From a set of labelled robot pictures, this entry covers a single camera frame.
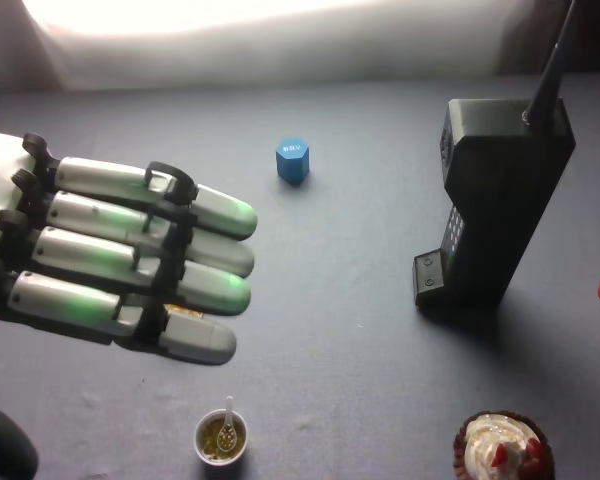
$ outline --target small bowl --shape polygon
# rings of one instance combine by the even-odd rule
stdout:
[[[205,428],[207,428],[207,425],[213,420],[216,420],[218,418],[224,420],[225,412],[226,410],[224,408],[221,408],[207,413],[204,417],[202,417],[202,420],[198,422],[198,425],[196,426],[195,432],[193,434],[193,448],[196,450],[196,453],[204,463],[213,467],[224,467],[236,463],[240,459],[240,457],[242,457],[242,454],[247,449],[247,443],[249,443],[249,430],[247,428],[247,422],[244,421],[242,415],[234,411],[233,423],[241,425],[244,429],[244,445],[242,445],[242,448],[238,452],[236,452],[236,454],[233,457],[228,458],[226,460],[211,460],[207,458],[207,456],[202,451],[202,433],[204,432]]]

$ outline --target blue hexagonal object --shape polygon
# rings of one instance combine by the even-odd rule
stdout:
[[[276,149],[278,175],[291,185],[300,185],[309,173],[309,145],[299,138],[286,138]]]

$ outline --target cupcake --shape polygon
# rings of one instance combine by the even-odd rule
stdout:
[[[453,455],[457,480],[555,480],[547,437],[533,420],[513,412],[469,417]]]

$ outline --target brown cupcake wrapper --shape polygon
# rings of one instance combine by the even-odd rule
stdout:
[[[483,412],[478,412],[465,420],[462,428],[460,428],[460,431],[453,441],[453,471],[456,474],[457,480],[472,480],[464,464],[464,453],[467,448],[465,436],[467,434],[467,427],[469,424],[482,415],[504,415],[528,425],[529,428],[533,430],[533,433],[538,436],[538,440],[540,440],[540,443],[542,444],[542,450],[547,465],[547,473],[543,480],[555,480],[556,474],[553,452],[551,451],[549,440],[547,439],[546,435],[542,432],[542,430],[540,430],[538,425],[536,425],[536,422],[531,420],[529,417],[525,417],[524,415],[510,412],[508,410],[485,410]]]

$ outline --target gray table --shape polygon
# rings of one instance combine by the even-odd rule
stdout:
[[[451,479],[452,439],[485,408],[532,416],[560,479],[600,478],[600,76],[564,84],[578,146],[498,328],[451,327],[412,300],[413,256],[439,245],[450,208],[437,151],[446,102],[534,85],[0,97],[0,132],[36,131],[58,156],[172,163],[260,214],[253,301],[226,319],[239,343],[225,366],[0,323],[0,408],[35,440],[38,478],[215,478],[192,433],[228,394],[252,435],[233,478]],[[286,136],[311,146],[299,189],[276,176]]]

